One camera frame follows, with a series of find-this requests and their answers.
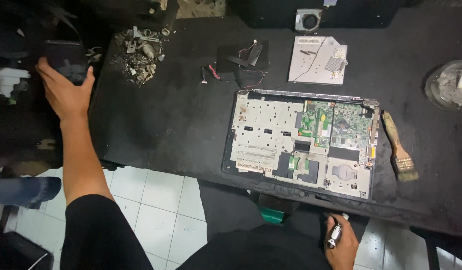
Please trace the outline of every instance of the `wooden brush handle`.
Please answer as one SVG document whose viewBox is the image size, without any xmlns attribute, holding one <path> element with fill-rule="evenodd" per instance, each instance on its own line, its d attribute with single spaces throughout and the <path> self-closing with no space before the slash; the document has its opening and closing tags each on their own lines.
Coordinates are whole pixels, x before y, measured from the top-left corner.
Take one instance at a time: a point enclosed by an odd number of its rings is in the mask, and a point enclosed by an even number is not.
<svg viewBox="0 0 462 270">
<path fill-rule="evenodd" d="M 397 134 L 397 128 L 394 124 L 391 115 L 387 111 L 383 111 L 383 120 L 384 125 L 386 126 L 387 134 L 391 139 L 391 145 L 393 146 L 393 154 L 396 155 L 398 159 L 404 159 L 409 157 L 408 153 L 404 151 L 403 147 L 401 146 L 401 141 L 399 140 L 399 135 Z"/>
</svg>

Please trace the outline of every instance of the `hand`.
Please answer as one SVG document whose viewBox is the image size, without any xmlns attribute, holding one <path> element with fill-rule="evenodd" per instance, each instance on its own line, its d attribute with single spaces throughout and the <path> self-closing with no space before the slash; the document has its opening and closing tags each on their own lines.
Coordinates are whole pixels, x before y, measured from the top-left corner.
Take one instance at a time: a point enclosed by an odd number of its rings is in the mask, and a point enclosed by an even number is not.
<svg viewBox="0 0 462 270">
<path fill-rule="evenodd" d="M 354 235 L 349 221 L 341 215 L 330 214 L 327 218 L 326 241 L 330 238 L 330 234 L 335 225 L 333 217 L 341 224 L 341 239 L 334 249 L 328 248 L 324 243 L 326 258 L 333 270 L 352 270 L 354 259 L 358 252 L 358 239 Z"/>
<path fill-rule="evenodd" d="M 36 70 L 43 79 L 46 98 L 61 122 L 76 119 L 87 120 L 87 110 L 94 83 L 93 67 L 87 70 L 87 77 L 81 86 L 75 86 L 50 67 L 45 57 L 39 58 Z"/>
</svg>

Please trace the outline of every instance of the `screwdriver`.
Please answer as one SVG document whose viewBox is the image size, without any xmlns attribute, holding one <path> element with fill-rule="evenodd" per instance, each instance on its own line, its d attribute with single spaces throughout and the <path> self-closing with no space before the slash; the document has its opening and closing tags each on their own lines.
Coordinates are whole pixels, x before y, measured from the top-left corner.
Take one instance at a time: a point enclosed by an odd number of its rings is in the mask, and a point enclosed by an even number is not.
<svg viewBox="0 0 462 270">
<path fill-rule="evenodd" d="M 345 213 L 342 213 L 343 218 L 348 220 L 349 216 Z M 335 220 L 336 224 L 334 225 L 333 232 L 331 233 L 330 239 L 326 242 L 326 246 L 330 249 L 334 249 L 336 244 L 341 238 L 341 224 Z"/>
</svg>

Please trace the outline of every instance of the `black sleeve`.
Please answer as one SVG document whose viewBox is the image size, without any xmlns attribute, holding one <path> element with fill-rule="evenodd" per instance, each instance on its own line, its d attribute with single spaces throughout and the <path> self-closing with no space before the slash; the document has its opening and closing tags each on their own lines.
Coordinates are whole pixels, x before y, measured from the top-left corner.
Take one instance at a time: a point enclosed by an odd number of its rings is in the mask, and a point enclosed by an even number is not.
<svg viewBox="0 0 462 270">
<path fill-rule="evenodd" d="M 153 268 L 119 206 L 101 195 L 86 195 L 66 209 L 60 269 Z"/>
</svg>

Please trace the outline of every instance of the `green circuit board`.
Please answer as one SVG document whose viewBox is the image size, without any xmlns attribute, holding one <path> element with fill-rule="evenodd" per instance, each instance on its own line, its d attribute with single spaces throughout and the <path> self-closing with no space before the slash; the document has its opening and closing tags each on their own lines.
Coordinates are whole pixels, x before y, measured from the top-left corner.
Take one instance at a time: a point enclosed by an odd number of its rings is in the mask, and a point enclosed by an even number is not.
<svg viewBox="0 0 462 270">
<path fill-rule="evenodd" d="M 331 146 L 360 151 L 359 162 L 374 158 L 375 147 L 369 144 L 372 114 L 357 104 L 337 103 L 334 109 Z"/>
<path fill-rule="evenodd" d="M 314 146 L 328 148 L 333 125 L 334 102 L 304 102 L 298 135 L 315 138 Z"/>
</svg>

